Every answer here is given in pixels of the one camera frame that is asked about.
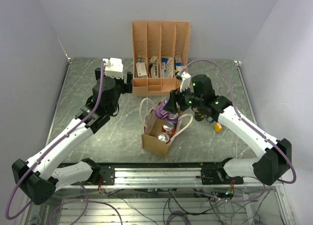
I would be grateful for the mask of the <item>purple soda can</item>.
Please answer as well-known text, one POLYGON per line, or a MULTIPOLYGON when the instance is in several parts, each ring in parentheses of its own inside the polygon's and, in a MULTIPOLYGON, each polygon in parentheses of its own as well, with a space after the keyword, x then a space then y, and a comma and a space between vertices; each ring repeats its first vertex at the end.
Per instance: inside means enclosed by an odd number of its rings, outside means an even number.
POLYGON ((168 103, 168 99, 165 99, 163 102, 158 104, 158 107, 155 110, 155 114, 159 119, 165 119, 170 112, 164 109, 165 105, 168 103))
POLYGON ((173 122, 175 125, 177 125, 178 120, 179 120, 179 114, 178 114, 178 113, 176 113, 176 114, 171 113, 171 114, 169 114, 169 115, 167 116, 166 120, 167 120, 167 121, 171 121, 171 122, 173 122))

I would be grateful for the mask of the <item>brown canvas bag white handles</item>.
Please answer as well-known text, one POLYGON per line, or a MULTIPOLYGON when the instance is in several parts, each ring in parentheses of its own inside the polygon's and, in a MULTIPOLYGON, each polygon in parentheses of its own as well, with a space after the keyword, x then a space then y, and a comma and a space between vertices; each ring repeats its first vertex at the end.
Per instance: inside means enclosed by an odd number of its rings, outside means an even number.
POLYGON ((168 144, 162 143, 157 139, 157 135, 163 132, 162 124, 166 121, 166 119, 159 119, 155 114, 155 110, 160 102, 156 104, 150 98, 144 98, 141 100, 141 103, 139 105, 139 118, 144 128, 144 133, 141 135, 141 147, 142 149, 155 155, 167 157, 170 146, 175 138, 182 134, 191 125, 194 118, 193 115, 190 113, 183 114, 179 112, 179 120, 176 125, 175 134, 170 138, 170 142, 168 144), (150 102, 152 104, 152 108, 144 117, 141 111, 142 106, 147 102, 150 102))

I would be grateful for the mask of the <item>black yellow beverage can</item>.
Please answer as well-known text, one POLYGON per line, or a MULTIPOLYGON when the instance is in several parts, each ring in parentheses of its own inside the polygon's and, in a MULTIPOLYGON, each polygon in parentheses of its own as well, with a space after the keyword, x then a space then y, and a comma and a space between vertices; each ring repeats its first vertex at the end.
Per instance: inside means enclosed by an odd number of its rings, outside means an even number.
POLYGON ((208 109, 204 107, 198 107, 194 111, 194 119, 198 122, 203 121, 207 118, 208 109))

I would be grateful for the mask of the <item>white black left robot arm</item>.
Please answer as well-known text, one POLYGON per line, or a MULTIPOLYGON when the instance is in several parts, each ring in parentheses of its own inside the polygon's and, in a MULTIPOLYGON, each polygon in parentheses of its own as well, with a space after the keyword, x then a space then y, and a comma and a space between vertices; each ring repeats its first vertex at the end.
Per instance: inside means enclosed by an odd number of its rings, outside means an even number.
POLYGON ((35 205, 45 203, 65 186, 81 181, 95 184, 102 178, 100 166, 90 158, 59 167, 80 143, 118 114, 120 95, 133 91, 131 72, 126 78, 114 78, 109 76, 108 71, 102 73, 97 68, 95 75, 97 83, 92 89, 92 96, 69 125, 36 155, 26 161, 18 159, 12 165, 16 184, 35 205))

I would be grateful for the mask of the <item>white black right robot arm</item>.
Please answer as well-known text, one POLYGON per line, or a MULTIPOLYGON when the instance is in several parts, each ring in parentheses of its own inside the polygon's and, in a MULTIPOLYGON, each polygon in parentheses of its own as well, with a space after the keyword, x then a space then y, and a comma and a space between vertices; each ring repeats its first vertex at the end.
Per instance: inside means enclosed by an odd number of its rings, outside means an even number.
POLYGON ((191 108, 196 121, 212 119, 235 133, 255 153, 255 158, 227 158, 220 162, 216 180, 228 183, 234 177, 256 178, 265 185, 273 185, 291 169, 291 143, 266 133, 238 111, 235 104, 215 94, 206 75, 191 77, 178 73, 180 87, 170 91, 164 109, 172 114, 191 108))

